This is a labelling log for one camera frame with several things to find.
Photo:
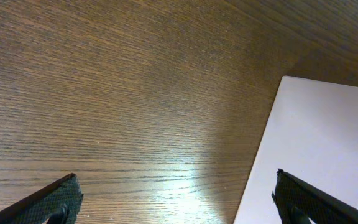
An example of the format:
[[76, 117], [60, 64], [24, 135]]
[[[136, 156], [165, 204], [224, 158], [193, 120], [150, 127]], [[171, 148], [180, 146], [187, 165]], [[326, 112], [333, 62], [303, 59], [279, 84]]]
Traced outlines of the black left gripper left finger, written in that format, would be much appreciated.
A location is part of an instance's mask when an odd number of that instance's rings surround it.
[[83, 194], [74, 173], [0, 211], [0, 223], [74, 223]]

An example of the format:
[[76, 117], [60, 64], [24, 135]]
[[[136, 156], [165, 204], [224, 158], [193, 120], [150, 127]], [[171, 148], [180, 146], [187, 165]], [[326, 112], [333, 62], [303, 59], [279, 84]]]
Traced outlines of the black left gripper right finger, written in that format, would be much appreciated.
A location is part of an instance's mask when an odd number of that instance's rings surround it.
[[282, 223], [358, 224], [358, 209], [282, 169], [272, 198]]

